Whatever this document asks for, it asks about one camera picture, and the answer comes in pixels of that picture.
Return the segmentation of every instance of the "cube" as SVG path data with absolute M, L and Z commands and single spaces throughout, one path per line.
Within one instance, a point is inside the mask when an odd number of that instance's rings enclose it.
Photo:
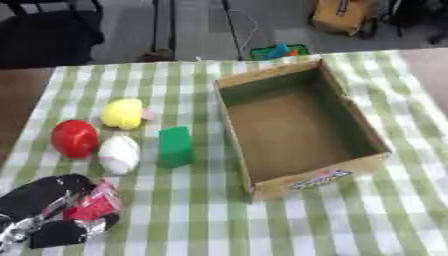
M 159 166 L 175 168 L 192 161 L 193 146 L 187 127 L 173 127 L 159 132 Z

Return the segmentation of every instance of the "red apple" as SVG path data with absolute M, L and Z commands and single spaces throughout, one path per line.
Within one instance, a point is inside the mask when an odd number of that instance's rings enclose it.
M 70 158 L 83 158 L 98 147 L 98 134 L 87 122 L 67 120 L 53 129 L 51 142 L 63 155 Z

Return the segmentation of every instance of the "pink tag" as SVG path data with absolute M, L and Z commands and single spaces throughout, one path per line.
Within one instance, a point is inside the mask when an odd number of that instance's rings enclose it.
M 154 113 L 149 109 L 142 109 L 141 117 L 142 119 L 152 121 L 154 120 Z

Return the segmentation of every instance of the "printed label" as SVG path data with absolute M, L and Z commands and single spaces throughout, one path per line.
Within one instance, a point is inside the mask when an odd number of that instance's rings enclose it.
M 323 175 L 314 177 L 311 179 L 307 179 L 304 181 L 301 181 L 299 183 L 296 183 L 294 185 L 291 185 L 289 189 L 304 189 L 304 188 L 311 188 L 315 186 L 321 186 L 328 184 L 332 181 L 334 181 L 337 178 L 341 178 L 347 175 L 352 174 L 351 172 L 342 171 L 342 170 L 336 170 L 336 171 L 325 171 Z

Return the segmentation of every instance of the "yellow toy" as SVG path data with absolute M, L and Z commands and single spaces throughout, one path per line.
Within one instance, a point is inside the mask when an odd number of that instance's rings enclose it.
M 142 108 L 139 99 L 120 99 L 109 103 L 101 113 L 101 121 L 107 126 L 123 130 L 137 128 L 141 120 L 152 120 L 153 115 Z

